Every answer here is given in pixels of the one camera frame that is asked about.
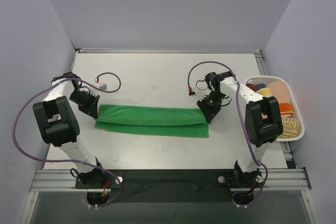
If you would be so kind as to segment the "green cloth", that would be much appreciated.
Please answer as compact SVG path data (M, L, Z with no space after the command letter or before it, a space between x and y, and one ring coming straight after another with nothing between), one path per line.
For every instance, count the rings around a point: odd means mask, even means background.
M102 104L95 127L134 135L209 137L200 109Z

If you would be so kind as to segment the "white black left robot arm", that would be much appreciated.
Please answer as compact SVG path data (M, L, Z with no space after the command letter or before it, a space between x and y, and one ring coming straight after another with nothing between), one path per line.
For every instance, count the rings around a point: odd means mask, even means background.
M44 142L62 150L69 159L80 161L70 170L72 176L87 186L100 188L107 175L79 138L80 126L69 103L74 102L80 112L97 119L100 96L81 90L79 79L72 72L53 78L51 83L57 86L33 105L33 112Z

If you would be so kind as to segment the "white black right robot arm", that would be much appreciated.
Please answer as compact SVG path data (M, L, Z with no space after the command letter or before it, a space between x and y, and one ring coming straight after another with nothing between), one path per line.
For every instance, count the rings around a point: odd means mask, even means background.
M278 100L253 91L236 80L231 72L211 72L205 76L205 82L210 92L196 104L207 123L211 123L220 112L225 98L232 99L236 104L248 150L237 161L240 170L233 173L233 181L235 185L245 187L251 182L251 172L261 166L270 144L283 133Z

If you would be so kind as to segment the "yellow cream towel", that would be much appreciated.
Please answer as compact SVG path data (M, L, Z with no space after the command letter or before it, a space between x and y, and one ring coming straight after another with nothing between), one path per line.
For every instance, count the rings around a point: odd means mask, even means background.
M261 89L257 90L257 93L262 95L263 97L266 97L266 98L269 98L269 97L273 96L273 92L272 92L271 88L269 88L269 87L261 88Z

